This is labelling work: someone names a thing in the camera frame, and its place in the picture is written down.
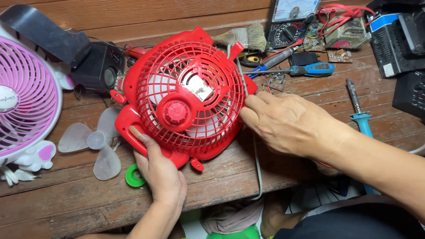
fan handle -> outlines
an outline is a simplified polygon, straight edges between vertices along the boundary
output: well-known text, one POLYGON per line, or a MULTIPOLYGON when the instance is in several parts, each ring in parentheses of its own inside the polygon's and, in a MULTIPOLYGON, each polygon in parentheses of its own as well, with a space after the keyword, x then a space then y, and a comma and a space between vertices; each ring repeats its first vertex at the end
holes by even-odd
MULTIPOLYGON (((141 120, 137 110, 132 105, 126 105, 122 108, 115 120, 115 128, 138 152, 147 157, 147 149, 145 145, 128 130, 130 126, 134 126, 140 133, 146 134, 143 128, 140 127, 140 122, 141 120)), ((170 150, 163 147, 161 142, 158 143, 161 146, 162 155, 169 158, 177 168, 180 168, 189 161, 188 153, 170 150)))

black power adapter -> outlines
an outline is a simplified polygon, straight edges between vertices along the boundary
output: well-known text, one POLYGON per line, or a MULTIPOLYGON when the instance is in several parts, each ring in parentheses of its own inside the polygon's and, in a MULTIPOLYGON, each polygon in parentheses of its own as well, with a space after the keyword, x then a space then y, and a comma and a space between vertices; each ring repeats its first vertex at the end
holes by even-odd
POLYGON ((298 65, 298 66, 305 66, 310 65, 319 62, 317 59, 318 55, 315 53, 310 53, 308 51, 303 51, 300 53, 295 53, 289 56, 288 61, 289 65, 298 65))

pink fan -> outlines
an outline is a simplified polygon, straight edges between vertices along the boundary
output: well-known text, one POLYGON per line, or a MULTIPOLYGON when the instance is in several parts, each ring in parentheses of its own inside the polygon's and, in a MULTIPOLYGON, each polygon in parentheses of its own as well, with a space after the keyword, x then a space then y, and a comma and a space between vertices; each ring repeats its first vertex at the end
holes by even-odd
POLYGON ((0 25, 0 165, 52 167, 56 147, 44 138, 59 117, 62 88, 74 85, 69 67, 44 57, 34 43, 0 25))

red fan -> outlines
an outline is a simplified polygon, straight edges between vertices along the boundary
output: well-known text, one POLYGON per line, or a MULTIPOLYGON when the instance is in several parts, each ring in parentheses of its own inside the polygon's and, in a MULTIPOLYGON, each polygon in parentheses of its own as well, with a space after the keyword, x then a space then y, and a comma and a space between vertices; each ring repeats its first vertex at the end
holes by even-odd
POLYGON ((198 160, 222 152, 242 126, 238 114, 247 94, 257 90, 233 60, 243 50, 237 43, 230 58, 213 47, 201 28, 168 38, 145 53, 128 71, 120 102, 129 102, 119 113, 117 131, 139 152, 144 145, 128 130, 133 125, 153 137, 162 153, 177 168, 190 163, 202 171, 198 160))

fan grille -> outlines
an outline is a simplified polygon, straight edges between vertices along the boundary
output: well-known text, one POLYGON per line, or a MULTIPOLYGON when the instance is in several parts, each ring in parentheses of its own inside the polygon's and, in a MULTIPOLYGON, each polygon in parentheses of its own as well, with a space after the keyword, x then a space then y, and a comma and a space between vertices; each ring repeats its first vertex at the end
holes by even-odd
POLYGON ((239 122, 237 116, 245 97, 235 64, 224 52, 198 42, 176 42, 158 50, 145 63, 137 86, 138 110, 145 130, 157 140, 181 149, 204 148, 226 137, 239 122), (196 64, 196 73, 185 71, 181 75, 194 62, 200 63, 196 64), (206 110, 198 111, 194 123, 185 131, 173 132, 162 127, 156 115, 158 102, 177 92, 178 85, 185 87, 192 80, 202 80, 212 89, 203 99, 206 110), (226 94, 219 98, 223 90, 226 94))
POLYGON ((0 112, 0 157, 40 138, 54 123, 58 89, 45 63, 21 45, 0 37, 0 85, 13 89, 18 103, 0 112))

